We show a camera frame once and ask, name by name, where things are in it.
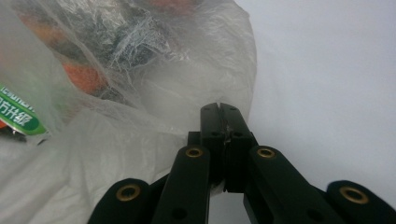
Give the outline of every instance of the black plastic part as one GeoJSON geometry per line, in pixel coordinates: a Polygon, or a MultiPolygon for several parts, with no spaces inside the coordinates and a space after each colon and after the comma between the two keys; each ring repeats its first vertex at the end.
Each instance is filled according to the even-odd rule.
{"type": "Polygon", "coordinates": [[[96,205],[88,224],[141,224],[144,223],[149,196],[149,185],[138,179],[124,179],[114,184],[96,205]],[[131,201],[122,202],[118,191],[129,185],[139,187],[138,195],[131,201]]]}
{"type": "Polygon", "coordinates": [[[258,191],[270,210],[265,212],[272,214],[274,223],[345,223],[276,149],[252,148],[248,173],[251,176],[249,184],[257,190],[247,189],[246,195],[257,197],[258,191]],[[262,153],[263,157],[258,153],[259,149],[269,149],[275,154],[262,153]]]}
{"type": "Polygon", "coordinates": [[[155,181],[149,186],[149,196],[148,201],[146,203],[146,209],[144,209],[144,214],[142,217],[142,223],[150,223],[152,220],[152,215],[157,209],[158,201],[161,198],[161,194],[163,193],[163,188],[166,184],[166,180],[168,179],[168,175],[163,176],[161,179],[155,181]]]}
{"type": "Polygon", "coordinates": [[[345,180],[332,182],[327,188],[327,198],[333,208],[336,209],[348,223],[396,223],[395,210],[370,190],[356,183],[345,180]],[[344,194],[341,191],[342,188],[346,189],[344,194]],[[348,189],[356,189],[358,193],[352,190],[348,192],[348,189]]]}
{"type": "Polygon", "coordinates": [[[199,145],[210,151],[210,181],[217,185],[224,177],[223,153],[225,141],[223,120],[217,104],[206,105],[201,108],[200,138],[199,145]]]}
{"type": "Polygon", "coordinates": [[[210,154],[203,147],[183,147],[177,153],[151,224],[207,223],[209,165],[210,154]]]}
{"type": "Polygon", "coordinates": [[[244,206],[251,224],[273,223],[274,216],[255,185],[248,184],[244,194],[244,206]]]}
{"type": "Polygon", "coordinates": [[[248,151],[257,146],[254,136],[246,125],[239,109],[232,105],[220,104],[220,113],[228,134],[225,150],[225,189],[242,193],[247,179],[248,151]]]}
{"type": "Polygon", "coordinates": [[[201,133],[200,132],[189,132],[187,139],[187,146],[200,145],[201,144],[201,133]]]}

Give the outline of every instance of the white surface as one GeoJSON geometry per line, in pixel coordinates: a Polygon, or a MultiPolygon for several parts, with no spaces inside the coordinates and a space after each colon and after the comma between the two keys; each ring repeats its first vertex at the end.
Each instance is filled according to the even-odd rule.
{"type": "MultiPolygon", "coordinates": [[[[351,180],[396,207],[396,2],[236,2],[258,50],[258,141],[314,186],[351,180]]],[[[209,223],[243,223],[242,201],[224,198],[209,223]]]]}

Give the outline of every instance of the green label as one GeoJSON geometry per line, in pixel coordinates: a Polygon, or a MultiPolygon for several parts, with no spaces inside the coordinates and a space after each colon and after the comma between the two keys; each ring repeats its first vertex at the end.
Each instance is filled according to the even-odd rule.
{"type": "Polygon", "coordinates": [[[35,111],[20,97],[0,85],[0,120],[19,133],[26,135],[44,133],[35,111]]]}

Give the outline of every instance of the plastic bag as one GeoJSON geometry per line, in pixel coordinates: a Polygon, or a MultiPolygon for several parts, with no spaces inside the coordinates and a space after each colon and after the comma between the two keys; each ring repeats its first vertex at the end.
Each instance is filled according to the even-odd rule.
{"type": "Polygon", "coordinates": [[[255,66],[233,1],[1,1],[0,83],[50,138],[2,139],[0,222],[85,223],[113,183],[166,174],[203,105],[248,116],[255,66]]]}

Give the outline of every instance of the orange object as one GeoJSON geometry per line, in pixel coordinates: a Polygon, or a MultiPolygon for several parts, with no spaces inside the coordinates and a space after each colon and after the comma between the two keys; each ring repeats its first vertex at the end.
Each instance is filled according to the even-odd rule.
{"type": "Polygon", "coordinates": [[[56,26],[39,22],[29,16],[20,16],[20,19],[41,41],[50,46],[66,40],[64,32],[56,26]]]}
{"type": "Polygon", "coordinates": [[[169,10],[177,15],[190,15],[193,11],[194,0],[148,0],[155,7],[169,10]]]}
{"type": "Polygon", "coordinates": [[[7,127],[7,125],[3,121],[0,120],[0,129],[6,128],[6,127],[7,127]]]}
{"type": "Polygon", "coordinates": [[[64,63],[63,66],[73,84],[88,94],[106,85],[96,69],[88,65],[64,63]]]}

